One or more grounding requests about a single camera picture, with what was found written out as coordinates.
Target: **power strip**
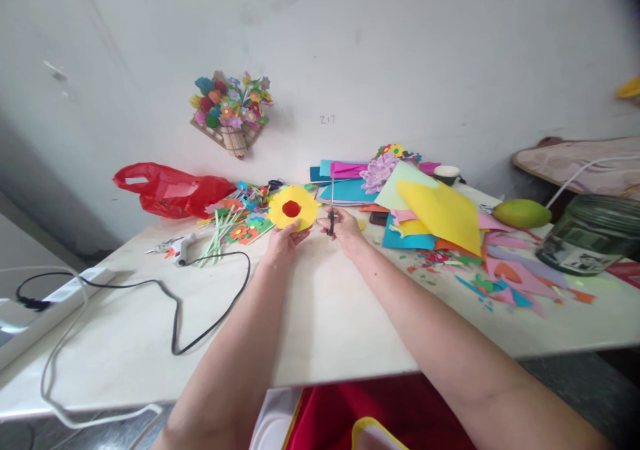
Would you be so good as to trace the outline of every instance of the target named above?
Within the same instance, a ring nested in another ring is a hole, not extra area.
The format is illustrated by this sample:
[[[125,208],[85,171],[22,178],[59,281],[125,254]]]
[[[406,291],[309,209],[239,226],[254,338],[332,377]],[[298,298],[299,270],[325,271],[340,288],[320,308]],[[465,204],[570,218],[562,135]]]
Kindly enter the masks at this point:
[[[80,276],[92,283],[104,285],[113,280],[115,273],[106,268],[94,267],[84,270]],[[99,287],[85,285],[87,298],[91,298],[98,290]],[[80,283],[73,278],[43,300],[52,302],[52,305],[42,312],[35,313],[36,318],[24,330],[18,333],[13,333],[15,330],[12,330],[12,333],[7,333],[0,329],[0,370],[80,307],[84,297]]]

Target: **scissors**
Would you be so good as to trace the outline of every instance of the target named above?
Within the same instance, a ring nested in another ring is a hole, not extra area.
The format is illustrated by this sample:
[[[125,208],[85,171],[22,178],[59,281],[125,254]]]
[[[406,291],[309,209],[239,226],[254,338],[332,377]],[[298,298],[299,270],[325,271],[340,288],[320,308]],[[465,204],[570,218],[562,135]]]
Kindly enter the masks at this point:
[[[335,213],[333,212],[333,186],[335,184],[334,182],[334,178],[335,176],[331,175],[331,210],[329,211],[329,229],[327,230],[327,236],[328,237],[332,237],[333,236],[333,221],[335,220]]]

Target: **wooden basket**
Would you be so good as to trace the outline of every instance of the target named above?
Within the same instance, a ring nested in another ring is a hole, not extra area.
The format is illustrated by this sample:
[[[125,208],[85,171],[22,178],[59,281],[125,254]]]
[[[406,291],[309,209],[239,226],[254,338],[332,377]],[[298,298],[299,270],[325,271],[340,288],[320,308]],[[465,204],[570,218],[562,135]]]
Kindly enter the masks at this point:
[[[200,125],[198,122],[196,122],[195,118],[192,118],[190,123],[194,127],[196,127],[198,130],[200,130],[202,133],[204,133],[206,136],[208,136],[211,140],[213,140],[222,148],[227,150],[232,157],[236,157],[238,159],[242,159],[245,156],[249,148],[253,145],[253,143],[256,141],[258,136],[260,136],[260,132],[262,132],[262,128],[264,128],[264,127],[260,127],[258,129],[253,129],[249,124],[243,123],[241,130],[245,138],[244,146],[246,147],[246,149],[238,150],[238,149],[234,149],[237,147],[228,147],[227,144],[225,144],[224,132],[220,128],[212,129],[207,127],[206,125]]]

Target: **person's left hand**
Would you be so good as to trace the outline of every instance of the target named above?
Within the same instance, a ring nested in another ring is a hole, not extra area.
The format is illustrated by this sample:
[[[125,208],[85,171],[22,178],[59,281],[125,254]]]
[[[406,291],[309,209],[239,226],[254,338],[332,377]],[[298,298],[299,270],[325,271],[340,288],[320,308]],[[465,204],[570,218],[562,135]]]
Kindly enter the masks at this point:
[[[302,240],[307,238],[311,232],[311,227],[296,232],[295,230],[299,224],[299,220],[296,220],[282,230],[278,228],[273,229],[269,236],[269,244],[265,258],[270,259],[272,263],[277,265],[290,265],[295,255],[295,248]]]

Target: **glass jar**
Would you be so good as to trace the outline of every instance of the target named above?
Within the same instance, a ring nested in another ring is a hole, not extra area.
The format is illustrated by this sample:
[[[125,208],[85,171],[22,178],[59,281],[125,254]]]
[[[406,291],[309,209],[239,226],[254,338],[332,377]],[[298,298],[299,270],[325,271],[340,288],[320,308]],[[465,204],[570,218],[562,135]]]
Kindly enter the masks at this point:
[[[548,266],[591,277],[640,243],[640,202],[606,195],[578,195],[535,251]]]

